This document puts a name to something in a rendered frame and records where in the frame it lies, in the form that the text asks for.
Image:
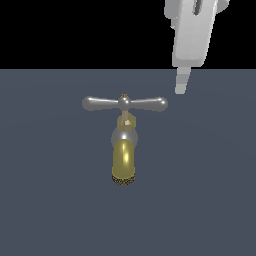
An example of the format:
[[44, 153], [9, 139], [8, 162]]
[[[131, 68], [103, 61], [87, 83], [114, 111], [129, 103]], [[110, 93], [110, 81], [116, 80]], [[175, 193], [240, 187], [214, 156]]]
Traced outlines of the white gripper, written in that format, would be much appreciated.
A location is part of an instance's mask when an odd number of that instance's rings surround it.
[[164, 15], [173, 24], [172, 64], [177, 68], [176, 94], [184, 94], [190, 67], [200, 67], [207, 56], [215, 16], [230, 0], [165, 0]]

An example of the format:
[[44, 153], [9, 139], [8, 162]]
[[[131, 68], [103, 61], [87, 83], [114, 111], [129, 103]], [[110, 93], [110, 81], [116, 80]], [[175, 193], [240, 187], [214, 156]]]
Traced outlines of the brass faucet spout body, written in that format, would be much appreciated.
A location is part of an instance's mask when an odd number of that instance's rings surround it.
[[123, 111], [112, 133], [112, 180], [117, 185], [129, 185], [135, 180], [134, 149], [138, 142], [136, 117]]

